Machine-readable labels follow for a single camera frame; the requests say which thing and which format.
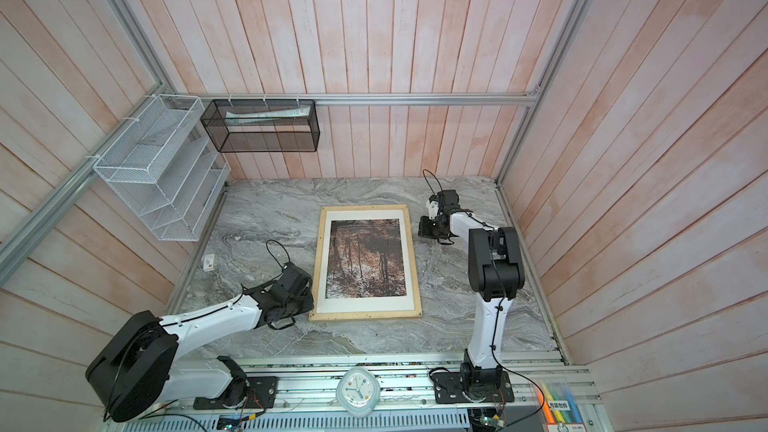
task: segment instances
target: black mesh basket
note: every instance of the black mesh basket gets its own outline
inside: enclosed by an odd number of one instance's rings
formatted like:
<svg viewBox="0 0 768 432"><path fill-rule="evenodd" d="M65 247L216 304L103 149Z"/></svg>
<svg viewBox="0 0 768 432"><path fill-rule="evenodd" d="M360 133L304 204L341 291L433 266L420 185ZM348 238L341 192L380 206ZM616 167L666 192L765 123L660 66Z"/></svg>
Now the black mesh basket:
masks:
<svg viewBox="0 0 768 432"><path fill-rule="evenodd" d="M219 152L315 152L312 100L212 100L200 119Z"/></svg>

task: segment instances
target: alarm clock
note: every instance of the alarm clock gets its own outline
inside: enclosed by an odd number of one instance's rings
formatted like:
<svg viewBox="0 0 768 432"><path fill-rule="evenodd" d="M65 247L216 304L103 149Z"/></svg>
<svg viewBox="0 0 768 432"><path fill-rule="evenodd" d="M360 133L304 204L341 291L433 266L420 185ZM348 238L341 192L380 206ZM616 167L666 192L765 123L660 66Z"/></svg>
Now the alarm clock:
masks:
<svg viewBox="0 0 768 432"><path fill-rule="evenodd" d="M353 367L336 387L336 400L353 417L363 418L379 403L381 386L376 377L362 367Z"/></svg>

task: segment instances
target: robotic arm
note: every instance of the robotic arm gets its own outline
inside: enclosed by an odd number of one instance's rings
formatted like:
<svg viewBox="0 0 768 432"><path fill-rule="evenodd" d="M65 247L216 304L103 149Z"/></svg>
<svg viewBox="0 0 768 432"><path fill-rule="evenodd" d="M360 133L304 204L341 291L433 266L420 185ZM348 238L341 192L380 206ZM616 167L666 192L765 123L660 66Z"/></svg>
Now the robotic arm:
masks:
<svg viewBox="0 0 768 432"><path fill-rule="evenodd" d="M231 408L242 404L248 384L234 360L178 360L235 332L290 327L296 315L312 310L312 277L292 262L281 269L278 277L220 304L160 318L149 311L131 317L85 371L110 416L123 422L156 402L191 397L216 398ZM276 328L274 322L284 318L291 322Z"/></svg>
<svg viewBox="0 0 768 432"><path fill-rule="evenodd" d="M468 279L476 292L475 328L461 368L465 394L484 398L501 387L500 352L504 323L517 291L525 284L518 234L512 227L496 227L458 204L456 190L441 190L429 198L428 215L418 224L418 235L452 245L453 237L469 243Z"/></svg>

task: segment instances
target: wood panel wall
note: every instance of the wood panel wall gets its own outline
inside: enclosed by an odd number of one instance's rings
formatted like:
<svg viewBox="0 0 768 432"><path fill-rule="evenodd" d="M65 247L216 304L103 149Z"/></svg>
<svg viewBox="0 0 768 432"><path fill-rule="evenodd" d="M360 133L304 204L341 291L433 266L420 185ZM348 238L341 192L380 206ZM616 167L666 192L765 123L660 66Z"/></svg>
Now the wood panel wall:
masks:
<svg viewBox="0 0 768 432"><path fill-rule="evenodd" d="M179 91L524 92L573 0L128 0ZM517 107L320 108L317 153L229 154L235 178L495 176Z"/></svg>
<svg viewBox="0 0 768 432"><path fill-rule="evenodd" d="M0 242L155 83L106 0L0 0ZM131 314L162 313L187 259L87 191L0 291L4 427L94 430L86 366Z"/></svg>
<svg viewBox="0 0 768 432"><path fill-rule="evenodd" d="M504 182L616 430L768 427L766 3L595 0Z"/></svg>

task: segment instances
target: highlighter pen pack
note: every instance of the highlighter pen pack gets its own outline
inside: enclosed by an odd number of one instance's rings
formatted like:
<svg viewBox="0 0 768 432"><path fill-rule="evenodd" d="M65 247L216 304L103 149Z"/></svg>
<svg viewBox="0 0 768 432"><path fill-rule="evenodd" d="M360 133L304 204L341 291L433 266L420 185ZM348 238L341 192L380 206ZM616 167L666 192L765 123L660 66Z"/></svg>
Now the highlighter pen pack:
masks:
<svg viewBox="0 0 768 432"><path fill-rule="evenodd" d="M536 394L540 402L544 401L542 414L545 432L587 432L576 405L578 398L574 398L567 381L548 378L537 380L536 383L542 388L541 392L536 390Z"/></svg>

